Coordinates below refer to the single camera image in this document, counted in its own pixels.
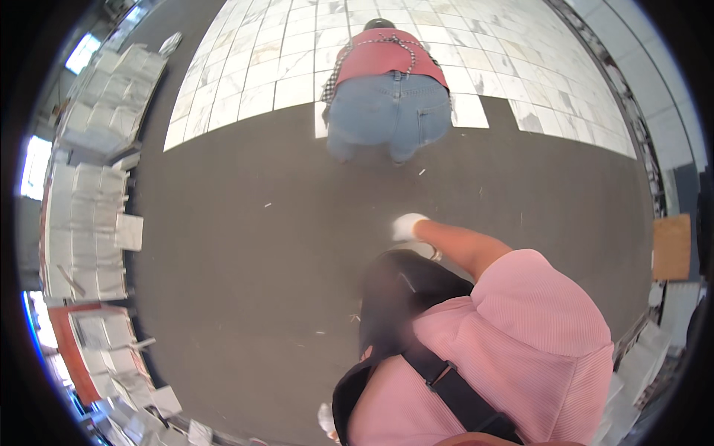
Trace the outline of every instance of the gray floor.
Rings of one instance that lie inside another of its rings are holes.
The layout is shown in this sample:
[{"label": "gray floor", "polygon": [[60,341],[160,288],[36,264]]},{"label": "gray floor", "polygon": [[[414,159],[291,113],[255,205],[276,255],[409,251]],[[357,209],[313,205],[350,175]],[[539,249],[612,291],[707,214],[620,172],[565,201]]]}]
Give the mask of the gray floor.
[{"label": "gray floor", "polygon": [[356,359],[349,315],[360,274],[405,212],[539,250],[590,294],[613,339],[644,311],[652,214],[643,167],[520,132],[501,99],[482,98],[491,128],[452,129],[400,169],[375,150],[334,162],[314,138],[311,104],[164,153],[214,3],[167,0],[132,36],[157,49],[184,32],[144,123],[132,198],[144,249],[130,273],[141,329],[157,339],[151,362],[185,416],[241,437],[331,444],[316,411]]}]

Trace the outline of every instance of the blue jeans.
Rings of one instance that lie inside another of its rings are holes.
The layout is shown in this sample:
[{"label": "blue jeans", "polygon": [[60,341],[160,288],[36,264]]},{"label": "blue jeans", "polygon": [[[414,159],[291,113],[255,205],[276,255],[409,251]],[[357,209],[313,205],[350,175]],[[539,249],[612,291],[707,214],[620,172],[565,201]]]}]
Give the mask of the blue jeans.
[{"label": "blue jeans", "polygon": [[400,163],[446,134],[451,106],[434,78],[390,71],[340,82],[328,122],[327,149],[338,160],[351,159],[355,146],[389,143]]}]

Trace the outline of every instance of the hand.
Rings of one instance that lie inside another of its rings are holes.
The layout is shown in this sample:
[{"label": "hand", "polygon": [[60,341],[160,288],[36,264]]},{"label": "hand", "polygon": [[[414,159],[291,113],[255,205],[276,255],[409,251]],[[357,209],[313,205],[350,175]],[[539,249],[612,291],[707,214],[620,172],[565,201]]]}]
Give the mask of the hand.
[{"label": "hand", "polygon": [[408,213],[394,220],[392,223],[392,228],[394,229],[394,235],[392,240],[394,241],[412,241],[416,240],[414,235],[414,225],[418,221],[428,220],[429,217],[423,216],[420,213]]}]

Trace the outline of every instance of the apron strap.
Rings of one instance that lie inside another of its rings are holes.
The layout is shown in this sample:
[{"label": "apron strap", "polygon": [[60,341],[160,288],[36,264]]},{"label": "apron strap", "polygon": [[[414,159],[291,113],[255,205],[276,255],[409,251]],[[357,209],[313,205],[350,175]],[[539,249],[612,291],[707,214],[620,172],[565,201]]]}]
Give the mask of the apron strap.
[{"label": "apron strap", "polygon": [[508,416],[496,412],[471,388],[451,361],[442,360],[416,339],[401,355],[424,378],[426,387],[439,395],[466,432],[483,432],[518,445],[523,444],[516,435],[516,426]]}]

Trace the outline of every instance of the tile floor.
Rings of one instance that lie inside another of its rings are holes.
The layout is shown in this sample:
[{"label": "tile floor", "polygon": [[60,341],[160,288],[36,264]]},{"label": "tile floor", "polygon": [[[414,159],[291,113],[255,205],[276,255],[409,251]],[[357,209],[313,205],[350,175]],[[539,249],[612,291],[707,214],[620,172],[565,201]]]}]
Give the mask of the tile floor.
[{"label": "tile floor", "polygon": [[228,0],[176,99],[164,151],[222,126],[317,102],[337,53],[375,17],[420,39],[443,67],[456,127],[487,128],[479,96],[506,98],[522,131],[635,158],[607,84],[542,0]]}]

